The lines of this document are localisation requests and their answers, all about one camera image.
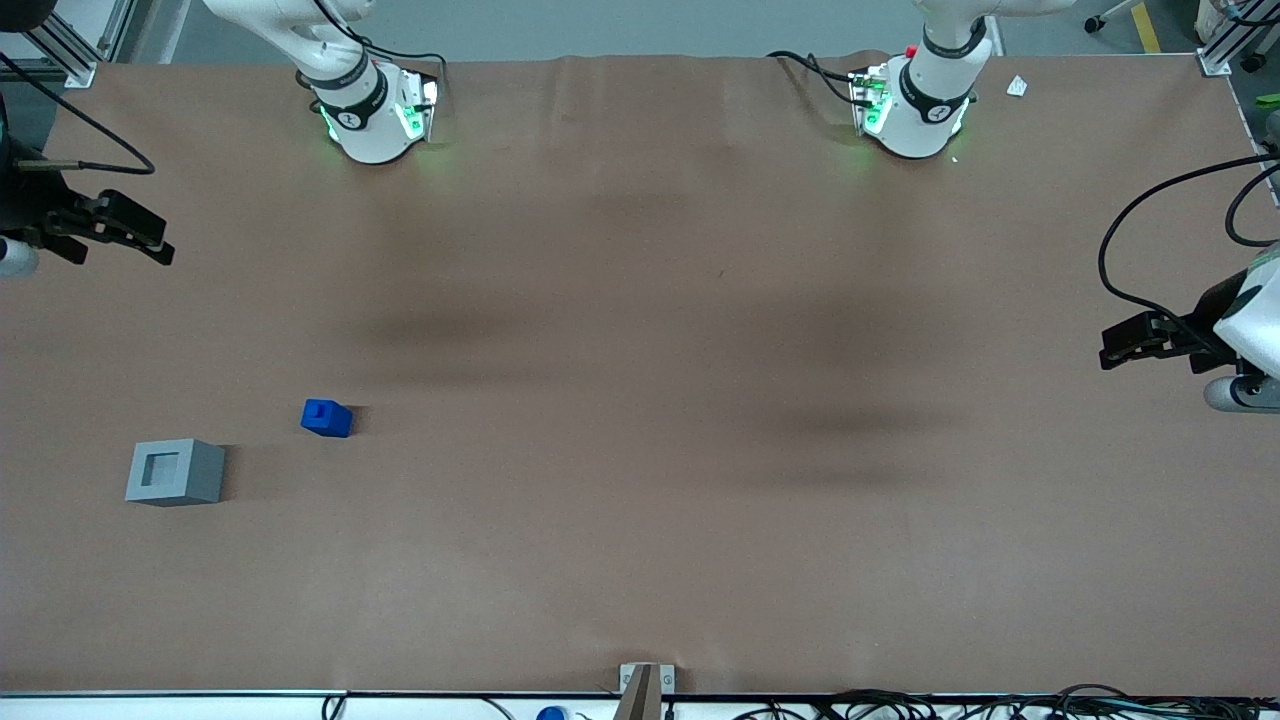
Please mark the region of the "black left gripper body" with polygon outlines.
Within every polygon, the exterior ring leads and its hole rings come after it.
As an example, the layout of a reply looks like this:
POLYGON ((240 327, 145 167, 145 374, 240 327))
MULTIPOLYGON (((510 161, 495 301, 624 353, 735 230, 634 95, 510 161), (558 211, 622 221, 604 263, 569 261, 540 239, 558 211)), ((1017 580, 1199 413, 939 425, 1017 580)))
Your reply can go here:
POLYGON ((1198 337, 1198 359, 1190 360, 1194 374, 1206 373, 1224 365, 1235 365, 1238 352, 1215 334, 1213 327, 1228 314, 1247 278, 1240 270, 1206 290, 1188 314, 1188 325, 1198 337))

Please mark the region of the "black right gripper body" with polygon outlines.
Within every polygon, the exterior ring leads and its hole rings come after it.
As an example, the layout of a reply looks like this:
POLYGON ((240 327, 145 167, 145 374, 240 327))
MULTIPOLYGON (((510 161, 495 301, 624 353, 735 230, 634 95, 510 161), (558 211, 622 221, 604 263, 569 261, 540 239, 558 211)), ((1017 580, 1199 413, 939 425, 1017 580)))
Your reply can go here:
POLYGON ((49 169, 24 169, 23 161, 46 161, 41 151, 3 132, 1 234, 31 246, 46 246, 45 218, 59 199, 60 181, 49 169))

